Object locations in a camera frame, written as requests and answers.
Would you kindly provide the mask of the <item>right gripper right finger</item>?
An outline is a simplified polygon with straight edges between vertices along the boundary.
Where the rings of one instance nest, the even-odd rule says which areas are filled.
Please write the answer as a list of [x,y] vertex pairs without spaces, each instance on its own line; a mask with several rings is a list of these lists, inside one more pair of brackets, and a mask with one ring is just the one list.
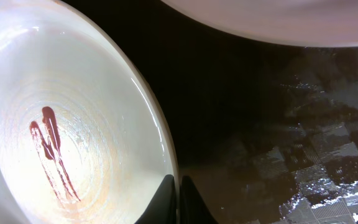
[[180,223],[218,224],[189,176],[183,176],[180,186]]

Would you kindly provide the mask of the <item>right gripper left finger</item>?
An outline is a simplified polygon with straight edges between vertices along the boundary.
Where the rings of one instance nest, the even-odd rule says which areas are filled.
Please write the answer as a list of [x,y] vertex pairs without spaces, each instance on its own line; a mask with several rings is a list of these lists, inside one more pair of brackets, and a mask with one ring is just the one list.
[[177,202],[174,176],[166,175],[145,212],[135,224],[176,224]]

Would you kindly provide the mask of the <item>white plate front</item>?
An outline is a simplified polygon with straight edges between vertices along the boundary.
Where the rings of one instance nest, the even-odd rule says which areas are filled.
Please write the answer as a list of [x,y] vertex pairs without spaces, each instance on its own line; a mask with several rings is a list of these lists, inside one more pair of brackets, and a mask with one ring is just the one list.
[[62,1],[0,1],[0,223],[136,223],[177,159],[147,82]]

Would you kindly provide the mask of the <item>white plate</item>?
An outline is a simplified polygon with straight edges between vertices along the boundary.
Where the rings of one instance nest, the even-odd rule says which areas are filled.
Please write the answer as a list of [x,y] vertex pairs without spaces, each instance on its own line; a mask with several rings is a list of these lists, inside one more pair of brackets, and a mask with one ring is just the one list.
[[282,45],[358,47],[358,0],[162,0],[215,29]]
[[136,223],[177,159],[147,82],[62,1],[0,1],[0,223]]

